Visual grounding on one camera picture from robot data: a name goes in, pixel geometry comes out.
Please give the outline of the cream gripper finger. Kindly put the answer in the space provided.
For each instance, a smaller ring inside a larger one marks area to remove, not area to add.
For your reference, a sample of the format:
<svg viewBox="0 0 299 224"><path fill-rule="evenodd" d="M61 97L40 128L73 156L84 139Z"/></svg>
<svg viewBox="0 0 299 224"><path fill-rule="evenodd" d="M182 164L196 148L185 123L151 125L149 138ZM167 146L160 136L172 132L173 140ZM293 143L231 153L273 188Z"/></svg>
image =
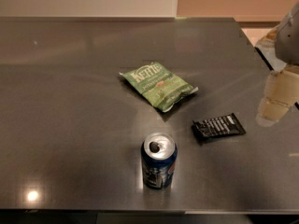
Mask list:
<svg viewBox="0 0 299 224"><path fill-rule="evenodd" d="M272 71L258 107L257 123L270 127L279 122L299 101L299 66L287 64L281 71Z"/></svg>

